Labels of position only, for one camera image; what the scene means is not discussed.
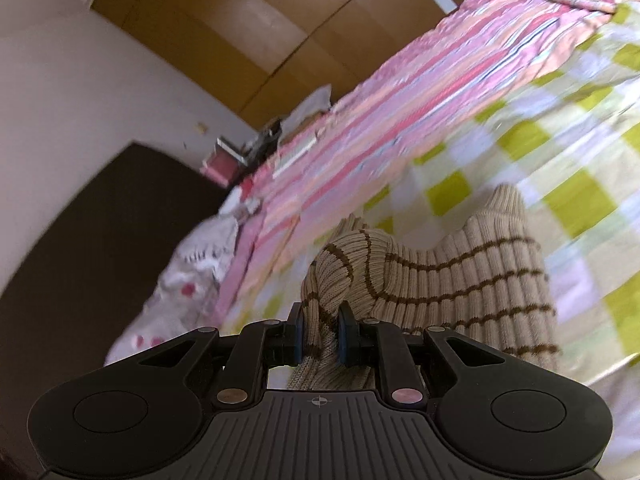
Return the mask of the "steel thermos cup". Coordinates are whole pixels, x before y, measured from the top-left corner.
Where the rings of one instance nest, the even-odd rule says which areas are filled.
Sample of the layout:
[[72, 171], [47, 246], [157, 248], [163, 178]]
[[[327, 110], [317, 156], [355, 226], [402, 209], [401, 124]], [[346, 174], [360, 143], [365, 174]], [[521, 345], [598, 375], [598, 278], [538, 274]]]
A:
[[248, 165], [248, 154], [250, 154], [250, 152], [247, 151], [244, 146], [236, 146], [224, 136], [220, 136], [216, 140], [216, 147], [221, 148], [224, 152], [235, 159], [240, 165]]

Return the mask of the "green checkered bed sheet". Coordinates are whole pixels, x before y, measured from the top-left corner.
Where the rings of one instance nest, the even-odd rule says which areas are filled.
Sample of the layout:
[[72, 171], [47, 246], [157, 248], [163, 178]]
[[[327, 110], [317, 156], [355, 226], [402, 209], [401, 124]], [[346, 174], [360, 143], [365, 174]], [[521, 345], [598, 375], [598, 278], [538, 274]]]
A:
[[554, 72], [510, 92], [407, 159], [386, 185], [235, 300], [227, 334], [285, 318], [310, 264], [349, 216], [412, 249], [460, 230], [495, 188], [524, 200], [556, 310], [556, 372], [593, 388], [613, 415], [607, 479], [639, 474], [639, 3]]

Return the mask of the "pink striped quilt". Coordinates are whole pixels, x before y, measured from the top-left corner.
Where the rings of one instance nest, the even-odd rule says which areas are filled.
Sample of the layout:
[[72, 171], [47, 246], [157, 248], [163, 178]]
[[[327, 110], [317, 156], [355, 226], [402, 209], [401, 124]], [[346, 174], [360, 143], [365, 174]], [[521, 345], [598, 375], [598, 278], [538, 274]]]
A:
[[[209, 317], [386, 185], [408, 158], [460, 122], [560, 67], [613, 16], [620, 0], [465, 0], [386, 61], [239, 185], [260, 208], [236, 241]], [[278, 156], [317, 144], [273, 179]]]

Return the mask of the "beige brown-striped knit sweater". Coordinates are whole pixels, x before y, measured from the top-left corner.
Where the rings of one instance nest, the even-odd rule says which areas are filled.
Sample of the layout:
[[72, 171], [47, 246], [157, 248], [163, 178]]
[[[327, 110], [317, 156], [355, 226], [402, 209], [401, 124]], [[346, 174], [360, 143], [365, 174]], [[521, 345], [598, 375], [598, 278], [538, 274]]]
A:
[[556, 310], [541, 248], [521, 193], [500, 184], [460, 230], [433, 248], [412, 249], [356, 216], [341, 221], [310, 264], [300, 289], [305, 355], [292, 390], [358, 390], [370, 367], [338, 362], [338, 308], [419, 335], [454, 330], [546, 370], [558, 368]]

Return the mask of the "grey pink-dotted pillow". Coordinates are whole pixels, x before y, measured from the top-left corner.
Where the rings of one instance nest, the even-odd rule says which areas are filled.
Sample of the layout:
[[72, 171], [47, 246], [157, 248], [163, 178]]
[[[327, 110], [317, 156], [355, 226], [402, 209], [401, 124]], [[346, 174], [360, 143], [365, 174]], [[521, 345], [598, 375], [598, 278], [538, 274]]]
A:
[[208, 324], [240, 227], [233, 214], [213, 216], [178, 244], [142, 311], [107, 352], [107, 365]]

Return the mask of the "pink storage box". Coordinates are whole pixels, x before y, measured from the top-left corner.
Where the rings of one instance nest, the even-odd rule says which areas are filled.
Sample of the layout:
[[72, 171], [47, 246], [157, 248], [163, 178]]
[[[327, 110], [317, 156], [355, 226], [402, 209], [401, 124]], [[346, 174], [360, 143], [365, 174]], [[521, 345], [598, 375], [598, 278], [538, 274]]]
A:
[[201, 174], [221, 188], [230, 188], [242, 169], [241, 164], [227, 152], [211, 152], [203, 160]]

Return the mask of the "dark wooden headboard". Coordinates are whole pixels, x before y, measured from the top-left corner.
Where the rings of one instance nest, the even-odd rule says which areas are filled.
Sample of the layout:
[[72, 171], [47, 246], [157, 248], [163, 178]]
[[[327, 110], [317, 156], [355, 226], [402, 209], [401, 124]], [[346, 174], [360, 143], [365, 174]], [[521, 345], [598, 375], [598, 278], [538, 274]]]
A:
[[30, 474], [32, 404], [102, 366], [151, 296], [180, 240], [228, 193], [131, 143], [54, 219], [1, 295], [1, 446]]

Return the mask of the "white flat box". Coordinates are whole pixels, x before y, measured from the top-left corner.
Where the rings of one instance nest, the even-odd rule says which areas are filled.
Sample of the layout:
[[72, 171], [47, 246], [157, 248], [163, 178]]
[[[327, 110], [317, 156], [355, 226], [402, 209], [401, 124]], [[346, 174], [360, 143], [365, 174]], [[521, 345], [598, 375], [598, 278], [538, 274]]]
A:
[[313, 136], [312, 138], [300, 142], [295, 148], [291, 148], [287, 153], [280, 154], [278, 160], [274, 165], [272, 177], [277, 179], [280, 174], [283, 174], [285, 170], [295, 164], [300, 158], [306, 155], [318, 142], [318, 139]]

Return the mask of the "wooden wardrobe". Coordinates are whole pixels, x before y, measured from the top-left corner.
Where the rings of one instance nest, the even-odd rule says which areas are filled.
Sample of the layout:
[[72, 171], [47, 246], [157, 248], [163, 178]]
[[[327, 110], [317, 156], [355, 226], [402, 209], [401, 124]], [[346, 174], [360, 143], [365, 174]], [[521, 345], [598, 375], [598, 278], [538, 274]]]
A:
[[340, 98], [460, 0], [93, 0], [252, 127], [321, 86]]

